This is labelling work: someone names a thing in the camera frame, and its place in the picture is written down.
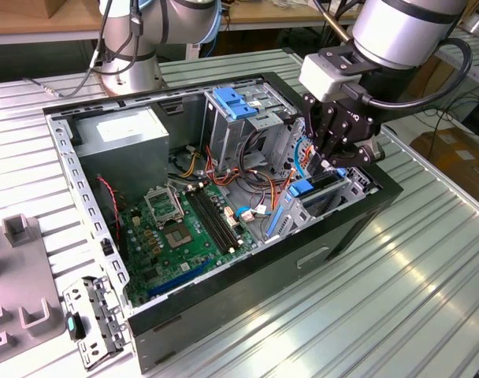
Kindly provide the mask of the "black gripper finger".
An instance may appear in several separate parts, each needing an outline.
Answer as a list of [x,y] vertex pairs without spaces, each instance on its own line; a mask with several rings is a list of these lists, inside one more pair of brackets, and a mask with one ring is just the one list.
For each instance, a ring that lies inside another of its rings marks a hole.
[[330,153],[324,154],[324,152],[328,149],[326,143],[329,140],[329,128],[336,117],[336,103],[320,102],[310,93],[303,95],[303,102],[306,136],[321,158],[334,166],[335,162],[331,160]]
[[367,140],[359,146],[351,143],[334,150],[328,161],[334,168],[360,168],[384,159],[384,150],[375,140]]

